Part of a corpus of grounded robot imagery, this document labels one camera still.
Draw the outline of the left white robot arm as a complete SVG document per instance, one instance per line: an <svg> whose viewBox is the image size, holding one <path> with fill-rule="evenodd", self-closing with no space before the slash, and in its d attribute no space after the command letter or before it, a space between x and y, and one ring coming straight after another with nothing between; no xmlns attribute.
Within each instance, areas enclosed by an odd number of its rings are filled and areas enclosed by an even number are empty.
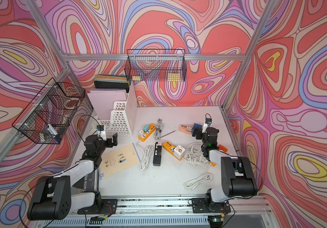
<svg viewBox="0 0 327 228"><path fill-rule="evenodd" d="M98 135L86 137L82 158L73 167L38 179L27 210L27 218L62 220L74 211L81 211L85 215L95 214L102 219L115 214L112 203L104 203L98 190L73 195L71 188L99 168L103 152L106 148L117 146L117 138L118 134L105 140Z"/></svg>

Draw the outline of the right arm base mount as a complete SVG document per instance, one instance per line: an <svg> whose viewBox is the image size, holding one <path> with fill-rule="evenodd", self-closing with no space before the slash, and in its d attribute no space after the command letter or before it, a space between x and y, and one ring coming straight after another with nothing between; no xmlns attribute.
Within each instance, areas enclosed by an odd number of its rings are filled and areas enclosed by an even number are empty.
<svg viewBox="0 0 327 228"><path fill-rule="evenodd" d="M192 198L188 202L193 209L193 213L196 214L221 213L227 215L232 211L229 204L225 202L212 202L205 198Z"/></svg>

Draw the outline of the orange cube socket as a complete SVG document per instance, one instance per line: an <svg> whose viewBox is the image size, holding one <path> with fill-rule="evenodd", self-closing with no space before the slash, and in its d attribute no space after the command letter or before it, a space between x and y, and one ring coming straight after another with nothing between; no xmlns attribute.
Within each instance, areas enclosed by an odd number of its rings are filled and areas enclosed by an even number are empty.
<svg viewBox="0 0 327 228"><path fill-rule="evenodd" d="M221 144L218 145L218 148L219 148L223 153L227 153L227 152L228 152L228 149L227 149L225 146L221 145Z"/></svg>

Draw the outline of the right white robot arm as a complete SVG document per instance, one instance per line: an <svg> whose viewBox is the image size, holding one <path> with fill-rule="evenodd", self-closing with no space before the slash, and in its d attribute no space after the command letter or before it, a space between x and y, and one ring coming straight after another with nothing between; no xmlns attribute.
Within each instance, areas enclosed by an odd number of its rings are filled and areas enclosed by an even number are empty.
<svg viewBox="0 0 327 228"><path fill-rule="evenodd" d="M220 167L220 186L207 191L207 201L223 203L231 199L250 199L256 196L258 184L250 160L228 154L217 142L218 133L219 130L213 127L193 131L193 136L202 141L200 148L204 157Z"/></svg>

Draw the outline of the white cube socket adapter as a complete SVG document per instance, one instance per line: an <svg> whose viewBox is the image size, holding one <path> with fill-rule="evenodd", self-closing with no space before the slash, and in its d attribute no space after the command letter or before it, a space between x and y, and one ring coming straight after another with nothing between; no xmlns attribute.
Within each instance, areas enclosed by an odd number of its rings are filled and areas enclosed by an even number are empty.
<svg viewBox="0 0 327 228"><path fill-rule="evenodd" d="M181 145L177 145L175 148L174 148L174 151L173 151L173 155L178 159L178 160L182 160L183 157L184 157L184 154L185 154L185 151L186 149L184 147L182 147Z"/></svg>

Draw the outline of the black power strip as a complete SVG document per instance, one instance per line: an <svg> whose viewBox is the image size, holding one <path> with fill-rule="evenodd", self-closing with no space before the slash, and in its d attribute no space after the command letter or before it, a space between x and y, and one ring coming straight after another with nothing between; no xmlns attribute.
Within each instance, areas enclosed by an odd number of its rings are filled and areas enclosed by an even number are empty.
<svg viewBox="0 0 327 228"><path fill-rule="evenodd" d="M158 146L156 142L154 148L153 166L161 166L161 160L162 160L162 146Z"/></svg>

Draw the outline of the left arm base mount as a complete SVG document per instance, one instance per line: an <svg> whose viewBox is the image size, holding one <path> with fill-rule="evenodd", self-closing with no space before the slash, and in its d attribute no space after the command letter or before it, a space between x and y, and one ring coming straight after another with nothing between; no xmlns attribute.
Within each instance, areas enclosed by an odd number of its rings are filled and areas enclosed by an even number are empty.
<svg viewBox="0 0 327 228"><path fill-rule="evenodd" d="M79 209L79 215L113 215L117 209L117 199L98 199L93 206Z"/></svg>

